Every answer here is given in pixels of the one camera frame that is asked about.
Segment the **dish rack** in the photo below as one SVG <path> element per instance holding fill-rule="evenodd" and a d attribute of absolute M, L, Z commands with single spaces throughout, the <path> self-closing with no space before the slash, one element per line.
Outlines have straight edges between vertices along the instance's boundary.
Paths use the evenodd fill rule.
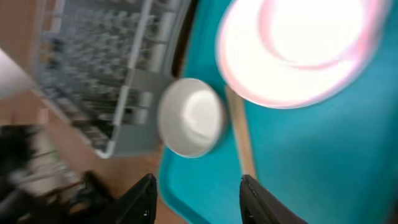
<path fill-rule="evenodd" d="M 43 97 L 101 158 L 158 150 L 157 105 L 192 1 L 43 1 L 34 56 Z"/>

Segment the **wooden stick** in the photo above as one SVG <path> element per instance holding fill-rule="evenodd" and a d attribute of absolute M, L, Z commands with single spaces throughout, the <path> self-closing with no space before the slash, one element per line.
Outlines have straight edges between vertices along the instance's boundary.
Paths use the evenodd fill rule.
<path fill-rule="evenodd" d="M 229 86 L 225 86 L 225 93 L 228 99 L 229 113 L 232 119 L 234 136 L 238 144 L 239 161 L 243 174 L 249 174 L 257 179 L 256 169 L 252 156 L 248 122 L 244 110 L 244 101 Z"/>

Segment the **teal tray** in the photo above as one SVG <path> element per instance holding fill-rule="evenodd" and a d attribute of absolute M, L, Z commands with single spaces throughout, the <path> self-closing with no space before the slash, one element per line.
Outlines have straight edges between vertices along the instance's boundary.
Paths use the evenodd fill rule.
<path fill-rule="evenodd" d="M 228 4 L 199 2 L 185 71 L 185 77 L 207 82 L 224 101 L 215 39 Z M 397 24 L 395 3 L 373 60 L 334 97 L 296 110 L 245 102 L 260 183 L 309 223 L 384 223 L 391 211 L 398 159 Z M 201 158 L 165 150 L 160 191 L 189 222 L 241 223 L 240 181 L 231 126 Z"/>

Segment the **white plate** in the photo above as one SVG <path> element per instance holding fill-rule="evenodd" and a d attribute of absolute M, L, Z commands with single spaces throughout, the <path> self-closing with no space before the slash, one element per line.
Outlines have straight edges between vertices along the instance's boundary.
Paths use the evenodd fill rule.
<path fill-rule="evenodd" d="M 383 2 L 237 0 L 218 33 L 221 74 L 237 94 L 262 106 L 324 100 L 351 83 L 375 49 Z"/>
<path fill-rule="evenodd" d="M 171 84 L 159 105 L 159 133 L 173 152 L 199 157 L 210 151 L 224 129 L 224 108 L 206 83 L 184 78 Z"/>

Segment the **wooden floor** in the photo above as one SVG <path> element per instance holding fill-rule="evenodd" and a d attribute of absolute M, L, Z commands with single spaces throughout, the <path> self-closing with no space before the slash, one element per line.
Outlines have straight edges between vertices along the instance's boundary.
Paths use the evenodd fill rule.
<path fill-rule="evenodd" d="M 30 49 L 38 2 L 39 0 L 0 0 L 0 48 L 26 71 L 30 69 Z M 0 120 L 7 123 L 32 124 L 37 121 L 39 110 L 46 107 L 40 97 L 31 91 L 25 91 L 0 101 Z M 158 174 L 162 156 L 160 151 L 130 159 L 99 159 L 76 132 L 52 112 L 46 131 L 73 170 L 95 170 L 116 194 L 122 194 L 149 172 Z M 183 222 L 184 220 L 171 211 L 161 199 L 158 200 L 156 223 Z"/>

